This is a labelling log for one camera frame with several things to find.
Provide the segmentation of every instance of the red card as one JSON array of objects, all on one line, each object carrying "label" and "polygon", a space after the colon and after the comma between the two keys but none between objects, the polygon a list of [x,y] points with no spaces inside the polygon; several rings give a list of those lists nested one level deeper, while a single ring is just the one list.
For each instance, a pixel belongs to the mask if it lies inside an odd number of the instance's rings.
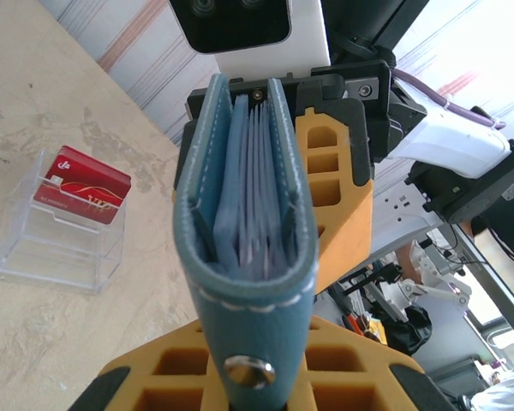
[{"label": "red card", "polygon": [[[110,224],[131,188],[131,177],[69,146],[61,147],[34,199]],[[95,205],[65,195],[88,200]]]}]

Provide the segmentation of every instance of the wallet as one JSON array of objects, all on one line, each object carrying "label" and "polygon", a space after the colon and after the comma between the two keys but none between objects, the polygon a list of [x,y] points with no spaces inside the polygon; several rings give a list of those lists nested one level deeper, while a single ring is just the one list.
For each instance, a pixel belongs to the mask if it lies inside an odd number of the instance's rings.
[{"label": "wallet", "polygon": [[233,409],[283,409],[304,355],[318,268],[307,176],[279,80],[265,99],[212,77],[174,205],[174,237]]}]

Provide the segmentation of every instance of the screw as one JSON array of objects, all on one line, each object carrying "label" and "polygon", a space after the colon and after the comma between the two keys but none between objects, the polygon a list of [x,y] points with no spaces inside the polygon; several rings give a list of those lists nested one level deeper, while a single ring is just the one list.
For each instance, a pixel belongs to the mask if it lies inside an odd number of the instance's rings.
[{"label": "screw", "polygon": [[360,90],[358,90],[358,94],[360,95],[360,97],[369,97],[372,91],[373,88],[371,88],[369,84],[364,84],[360,87]]},{"label": "screw", "polygon": [[254,92],[251,94],[254,100],[260,101],[263,99],[263,92],[260,89],[254,90]]}]

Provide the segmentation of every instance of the white stitching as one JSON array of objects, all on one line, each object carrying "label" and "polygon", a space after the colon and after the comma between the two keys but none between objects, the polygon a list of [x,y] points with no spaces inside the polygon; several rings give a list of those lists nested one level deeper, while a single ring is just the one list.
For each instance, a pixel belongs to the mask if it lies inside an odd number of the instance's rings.
[{"label": "white stitching", "polygon": [[200,285],[195,283],[194,280],[189,279],[188,276],[187,276],[187,283],[188,283],[188,285],[198,289],[198,292],[200,293],[200,295],[202,297],[204,297],[206,300],[211,301],[211,302],[217,302],[217,303],[221,304],[221,306],[223,306],[224,308],[226,308],[229,311],[249,310],[252,313],[258,313],[258,314],[271,313],[277,307],[279,307],[279,308],[286,308],[286,307],[293,306],[297,302],[299,302],[299,300],[302,298],[303,294],[306,294],[308,291],[314,289],[314,278],[313,278],[312,280],[310,280],[308,282],[307,285],[305,285],[302,288],[301,293],[295,294],[289,300],[283,301],[283,302],[279,302],[279,303],[276,303],[276,304],[271,304],[269,306],[257,307],[257,306],[238,306],[236,304],[230,304],[229,302],[226,302],[226,301],[220,300],[218,298],[215,298],[215,297],[209,295]]}]

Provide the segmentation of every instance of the table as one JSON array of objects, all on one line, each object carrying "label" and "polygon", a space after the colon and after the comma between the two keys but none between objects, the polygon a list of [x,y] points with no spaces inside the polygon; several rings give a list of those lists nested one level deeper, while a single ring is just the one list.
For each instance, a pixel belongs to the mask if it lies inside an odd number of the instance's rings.
[{"label": "table", "polygon": [[0,282],[0,410],[67,409],[106,362],[196,317],[171,234],[178,150],[36,0],[0,0],[0,215],[62,144],[132,176],[124,259],[97,296]]}]

